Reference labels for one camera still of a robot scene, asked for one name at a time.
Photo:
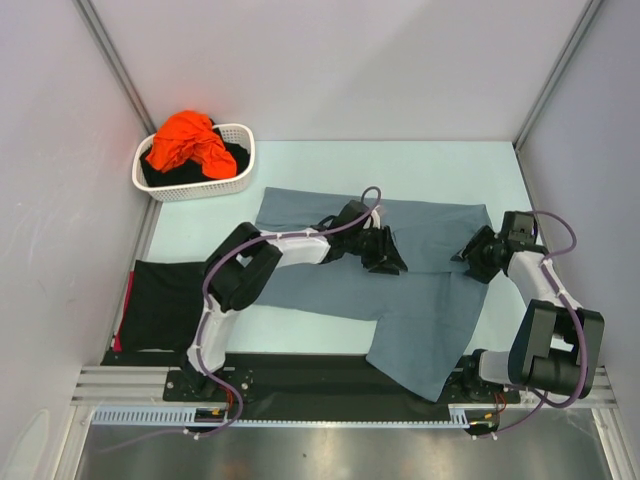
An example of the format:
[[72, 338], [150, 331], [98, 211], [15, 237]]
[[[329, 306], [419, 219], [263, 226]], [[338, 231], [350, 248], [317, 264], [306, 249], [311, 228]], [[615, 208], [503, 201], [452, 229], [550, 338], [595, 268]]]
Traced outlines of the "grey-blue t-shirt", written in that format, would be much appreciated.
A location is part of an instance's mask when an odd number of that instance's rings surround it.
[[471, 340], [488, 290], [451, 258], [490, 218], [484, 205], [385, 199], [381, 209], [407, 272], [369, 273], [352, 255], [326, 266], [294, 265], [277, 269], [257, 302], [376, 321], [367, 361], [436, 401]]

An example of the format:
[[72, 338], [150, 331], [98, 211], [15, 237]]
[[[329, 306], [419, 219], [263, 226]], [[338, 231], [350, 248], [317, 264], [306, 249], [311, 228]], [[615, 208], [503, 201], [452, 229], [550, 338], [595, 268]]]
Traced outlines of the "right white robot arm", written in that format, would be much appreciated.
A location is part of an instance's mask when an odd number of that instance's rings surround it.
[[526, 311], [508, 351], [477, 350], [475, 367], [461, 376], [463, 393], [484, 401], [497, 385], [528, 390], [554, 408], [566, 408], [591, 391], [604, 334], [601, 313], [581, 305], [565, 288], [551, 252], [538, 243], [537, 212], [507, 211], [502, 226], [480, 228], [452, 260], [482, 284], [504, 274], [518, 289]]

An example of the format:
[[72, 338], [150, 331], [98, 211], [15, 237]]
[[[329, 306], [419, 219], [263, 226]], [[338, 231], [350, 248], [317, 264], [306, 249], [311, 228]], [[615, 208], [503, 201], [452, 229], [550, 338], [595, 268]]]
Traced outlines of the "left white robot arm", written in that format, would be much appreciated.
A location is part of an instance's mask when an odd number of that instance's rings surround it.
[[336, 215], [303, 230], [270, 232], [250, 222], [238, 225], [205, 263], [203, 300], [182, 373], [197, 398], [214, 397], [222, 386], [227, 345], [239, 313], [256, 302], [274, 272], [297, 265], [321, 265], [349, 254], [376, 274], [408, 270], [378, 208], [349, 201]]

